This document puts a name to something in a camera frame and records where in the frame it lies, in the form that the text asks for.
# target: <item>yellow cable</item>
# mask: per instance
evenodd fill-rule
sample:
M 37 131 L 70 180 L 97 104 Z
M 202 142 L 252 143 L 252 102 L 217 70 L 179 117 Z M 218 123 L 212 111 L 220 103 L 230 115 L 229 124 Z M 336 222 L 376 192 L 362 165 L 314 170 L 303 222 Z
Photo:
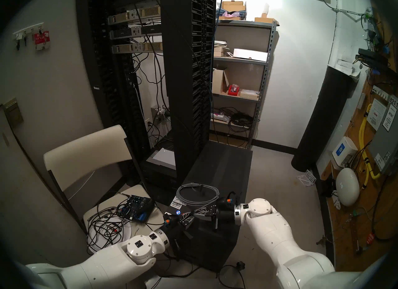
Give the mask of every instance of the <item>yellow cable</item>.
M 368 107 L 367 107 L 367 109 L 366 109 L 366 113 L 368 113 L 369 114 L 369 111 L 370 111 L 370 108 L 372 107 L 372 104 L 369 104 L 368 105 Z M 370 176 L 372 177 L 372 179 L 378 179 L 380 176 L 381 176 L 381 174 L 380 173 L 378 173 L 377 175 L 374 175 L 373 174 L 373 170 L 372 170 L 372 167 L 371 167 L 371 165 L 370 165 L 370 162 L 369 162 L 369 160 L 366 160 L 367 158 L 368 158 L 368 156 L 367 156 L 367 154 L 366 154 L 366 151 L 365 151 L 365 144 L 364 144 L 364 136 L 365 136 L 365 127 L 366 127 L 366 119 L 367 119 L 367 117 L 364 117 L 363 118 L 363 120 L 362 120 L 362 124 L 361 124 L 361 126 L 360 126 L 360 128 L 359 128 L 359 148 L 360 148 L 360 150 L 363 150 L 362 152 L 361 152 L 361 154 L 362 154 L 362 158 L 363 158 L 363 160 L 365 160 L 366 161 L 366 179 L 365 179 L 365 182 L 364 182 L 364 186 L 366 187 L 367 186 L 367 183 L 368 183 L 368 180 L 369 180 L 369 174 L 370 174 Z

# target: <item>coiled cable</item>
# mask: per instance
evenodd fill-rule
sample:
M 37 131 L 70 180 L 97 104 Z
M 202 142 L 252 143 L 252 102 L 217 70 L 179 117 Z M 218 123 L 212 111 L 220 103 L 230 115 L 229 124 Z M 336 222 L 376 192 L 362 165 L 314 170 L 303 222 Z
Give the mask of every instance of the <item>coiled cable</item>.
M 214 191 L 215 195 L 214 195 L 214 197 L 212 199 L 206 200 L 206 201 L 191 201 L 191 200 L 187 200 L 186 198 L 184 198 L 181 195 L 181 190 L 183 190 L 184 188 L 189 188 L 189 187 L 192 188 L 192 189 L 194 187 L 209 188 L 209 189 Z M 216 187 L 208 186 L 208 185 L 204 185 L 204 184 L 198 184 L 198 183 L 188 183 L 188 184 L 181 185 L 177 189 L 177 192 L 176 192 L 176 197 L 179 200 L 181 200 L 182 202 L 184 202 L 186 205 L 190 205 L 192 207 L 200 207 L 200 208 L 194 210 L 194 212 L 199 211 L 200 209 L 202 209 L 202 208 L 208 206 L 209 204 L 215 202 L 218 199 L 219 196 L 220 196 L 220 191 Z

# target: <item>dell server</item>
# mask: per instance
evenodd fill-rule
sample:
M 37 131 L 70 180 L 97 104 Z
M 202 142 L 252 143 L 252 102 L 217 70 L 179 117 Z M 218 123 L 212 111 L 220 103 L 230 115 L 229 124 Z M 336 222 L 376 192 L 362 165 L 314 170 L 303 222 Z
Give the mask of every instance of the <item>dell server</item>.
M 119 23 L 148 23 L 160 21 L 160 6 L 140 8 L 138 14 L 135 9 L 131 9 L 127 12 L 109 16 L 107 23 L 108 25 L 114 25 Z
M 160 36 L 162 34 L 162 25 L 136 25 L 129 28 L 123 28 L 120 30 L 111 31 L 109 33 L 109 38 L 114 39 L 124 39 L 124 38 L 134 38 L 134 37 L 144 37 L 147 36 Z
M 161 42 L 152 42 L 153 50 L 155 52 L 163 52 L 163 44 Z M 152 46 L 148 42 L 137 42 L 133 44 L 120 44 L 112 46 L 113 54 L 123 53 L 151 53 Z

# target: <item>gray floor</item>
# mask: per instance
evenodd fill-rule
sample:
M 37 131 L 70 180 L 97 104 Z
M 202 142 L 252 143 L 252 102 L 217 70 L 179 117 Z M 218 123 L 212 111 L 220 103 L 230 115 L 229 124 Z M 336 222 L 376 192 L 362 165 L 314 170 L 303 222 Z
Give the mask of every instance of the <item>gray floor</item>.
M 256 146 L 252 150 L 246 202 L 255 198 L 267 199 L 289 222 L 294 239 L 302 249 L 325 254 L 325 248 L 316 245 L 324 233 L 324 228 L 315 186 L 304 187 L 297 179 L 297 176 L 303 173 L 291 166 L 293 155 Z M 236 247 L 226 264 L 235 265 L 238 261 L 246 264 L 245 270 L 242 271 L 246 289 L 275 287 L 275 267 L 268 255 L 258 248 L 246 226 L 241 227 Z M 158 261 L 157 266 L 165 270 L 169 262 Z M 183 275 L 190 271 L 191 264 L 184 261 L 172 261 L 168 269 L 168 272 L 175 275 Z M 214 277 L 215 273 L 204 269 L 199 269 L 190 276 L 196 279 Z M 240 276 L 232 268 L 225 268 L 221 280 L 231 287 L 242 287 Z

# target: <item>white dome device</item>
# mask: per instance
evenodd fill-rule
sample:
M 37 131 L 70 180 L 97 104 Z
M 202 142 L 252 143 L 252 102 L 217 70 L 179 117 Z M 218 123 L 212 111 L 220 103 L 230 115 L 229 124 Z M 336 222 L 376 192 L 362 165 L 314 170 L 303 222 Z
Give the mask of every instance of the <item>white dome device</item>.
M 355 172 L 350 168 L 344 168 L 336 178 L 336 191 L 341 204 L 349 207 L 359 197 L 359 183 Z

